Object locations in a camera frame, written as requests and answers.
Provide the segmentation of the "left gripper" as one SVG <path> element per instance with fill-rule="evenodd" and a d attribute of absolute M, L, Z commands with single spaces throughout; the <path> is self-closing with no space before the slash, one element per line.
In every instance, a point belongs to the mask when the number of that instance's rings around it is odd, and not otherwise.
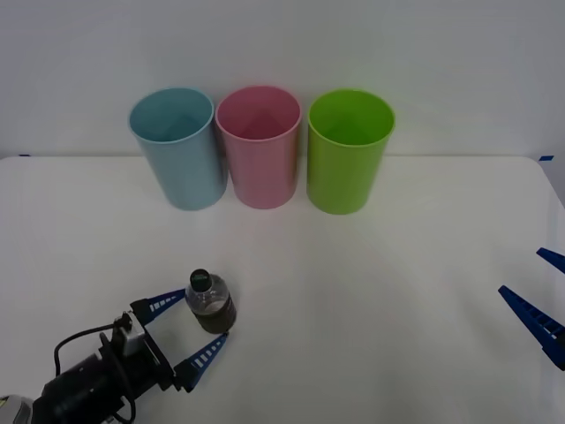
<path fill-rule="evenodd" d="M 176 366 L 170 366 L 146 326 L 185 299 L 185 289 L 133 301 L 138 322 L 112 322 L 100 330 L 99 391 L 104 400 L 135 400 L 155 385 L 192 392 L 229 334 L 222 333 Z"/>

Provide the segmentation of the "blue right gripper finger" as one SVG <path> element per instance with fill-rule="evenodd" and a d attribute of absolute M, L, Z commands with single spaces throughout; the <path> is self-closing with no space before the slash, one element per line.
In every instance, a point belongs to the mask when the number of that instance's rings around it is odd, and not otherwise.
<path fill-rule="evenodd" d="M 540 344 L 544 354 L 564 370 L 564 326 L 503 285 L 498 293 Z"/>
<path fill-rule="evenodd" d="M 565 273 L 565 256 L 546 248 L 540 248 L 536 254 L 558 269 L 562 274 Z"/>

